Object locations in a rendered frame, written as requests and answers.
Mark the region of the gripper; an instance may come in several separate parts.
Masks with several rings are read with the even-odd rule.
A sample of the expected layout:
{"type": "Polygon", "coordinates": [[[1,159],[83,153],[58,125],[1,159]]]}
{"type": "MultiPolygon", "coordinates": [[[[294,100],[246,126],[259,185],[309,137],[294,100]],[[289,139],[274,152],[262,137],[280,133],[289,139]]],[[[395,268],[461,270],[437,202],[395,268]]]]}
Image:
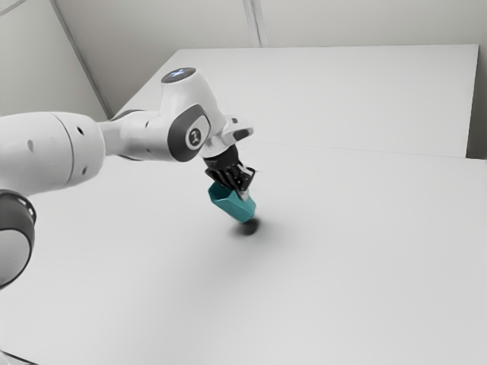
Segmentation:
{"type": "Polygon", "coordinates": [[[236,146],[230,146],[224,152],[213,157],[203,159],[205,173],[216,183],[234,183],[234,191],[242,201],[249,195],[249,187],[256,175],[252,167],[239,165],[239,154],[236,146]]]}

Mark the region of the teal faceted mug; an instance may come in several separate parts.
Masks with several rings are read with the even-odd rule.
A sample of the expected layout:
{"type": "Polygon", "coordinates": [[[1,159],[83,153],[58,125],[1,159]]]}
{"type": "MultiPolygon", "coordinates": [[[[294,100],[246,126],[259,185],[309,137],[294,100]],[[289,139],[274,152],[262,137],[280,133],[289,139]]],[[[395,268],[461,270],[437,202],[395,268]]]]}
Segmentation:
{"type": "Polygon", "coordinates": [[[208,189],[208,195],[215,206],[236,221],[245,223],[255,216],[256,203],[248,192],[245,192],[241,198],[236,191],[214,182],[208,189]]]}

